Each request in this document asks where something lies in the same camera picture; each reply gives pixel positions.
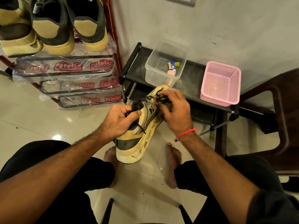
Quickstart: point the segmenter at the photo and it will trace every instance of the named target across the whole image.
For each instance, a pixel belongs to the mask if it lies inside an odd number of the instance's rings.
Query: foot
[[[174,176],[174,169],[176,169],[179,165],[182,164],[182,154],[179,150],[172,147],[171,143],[169,142],[166,146],[166,156],[169,165],[166,184],[170,188],[175,189],[177,188],[177,184],[176,184],[176,178]]]
[[[105,152],[105,155],[104,155],[104,159],[103,159],[105,162],[110,162],[113,164],[114,166],[114,170],[115,170],[115,177],[114,177],[114,180],[113,182],[111,183],[111,185],[108,187],[108,188],[112,188],[113,186],[115,186],[115,184],[117,183],[117,177],[116,177],[116,172],[117,172],[117,168],[118,168],[118,165],[119,165],[119,161],[117,160],[116,158],[116,146],[108,149],[106,152]]]

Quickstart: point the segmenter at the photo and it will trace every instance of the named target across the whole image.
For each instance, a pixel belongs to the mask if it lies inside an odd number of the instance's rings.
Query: pink basket
[[[207,63],[200,99],[220,106],[236,105],[240,100],[241,70],[214,61]]]

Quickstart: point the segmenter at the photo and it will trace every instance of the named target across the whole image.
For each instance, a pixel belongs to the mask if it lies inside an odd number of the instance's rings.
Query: red bracelet
[[[187,133],[189,133],[189,132],[191,132],[191,131],[194,131],[194,132],[195,132],[195,131],[197,131],[197,129],[193,128],[193,129],[191,129],[191,130],[187,130],[187,131],[181,133],[176,139],[174,139],[174,141],[175,141],[175,142],[179,141],[179,138],[180,138],[181,136],[183,136],[184,134],[187,134]]]

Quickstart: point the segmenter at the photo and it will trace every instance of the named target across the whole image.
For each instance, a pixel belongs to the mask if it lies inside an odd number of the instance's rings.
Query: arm
[[[71,147],[0,183],[1,223],[34,223],[100,148],[123,135],[140,111],[114,105],[100,127]]]
[[[172,101],[172,112],[161,105],[168,127],[176,136],[192,129],[190,105],[179,90],[163,90]],[[180,137],[207,181],[213,195],[231,223],[246,223],[247,213],[259,188],[214,152],[194,132]]]

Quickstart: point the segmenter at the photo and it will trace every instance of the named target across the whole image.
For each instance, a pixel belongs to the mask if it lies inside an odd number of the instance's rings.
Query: black sleeve
[[[261,190],[252,199],[247,224],[299,223],[299,203],[293,196],[275,191]]]

